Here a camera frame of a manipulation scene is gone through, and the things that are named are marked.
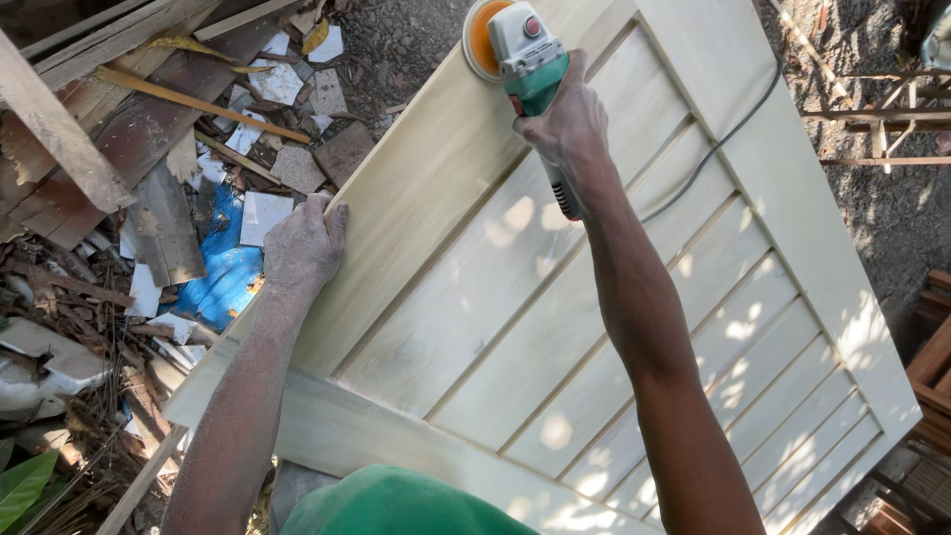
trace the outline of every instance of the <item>sanding disc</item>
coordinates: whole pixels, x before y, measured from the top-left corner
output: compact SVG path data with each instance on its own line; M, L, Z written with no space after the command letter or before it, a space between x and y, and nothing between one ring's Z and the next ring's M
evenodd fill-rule
M489 41L489 19L508 8L512 0L479 0L469 9L462 26L462 52L469 67L480 77L490 82L501 82L498 76L498 61Z

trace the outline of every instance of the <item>hand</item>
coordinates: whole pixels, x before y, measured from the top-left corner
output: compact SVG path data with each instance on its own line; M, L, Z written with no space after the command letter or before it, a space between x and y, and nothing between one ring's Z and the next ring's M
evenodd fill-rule
M309 305L334 278L343 257L350 207L336 205L324 223L323 211L330 201L326 193L311 193L264 236L265 290L300 296Z
M584 164L609 157L608 114L585 83L588 53L572 50L568 57L568 71L552 103L541 115L517 117L513 128L543 160L574 179Z

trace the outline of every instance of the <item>unfinished wooden door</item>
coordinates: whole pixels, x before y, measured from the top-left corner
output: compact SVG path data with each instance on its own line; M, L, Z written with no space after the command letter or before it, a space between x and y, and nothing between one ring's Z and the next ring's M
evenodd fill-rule
M591 51L641 214L775 69L748 0L533 4ZM456 49L340 193L346 258L295 348L277 454L340 477L417 469L542 533L663 530L584 228L511 121ZM768 533L807 533L920 413L785 85L646 229ZM248 318L170 420L197 424Z

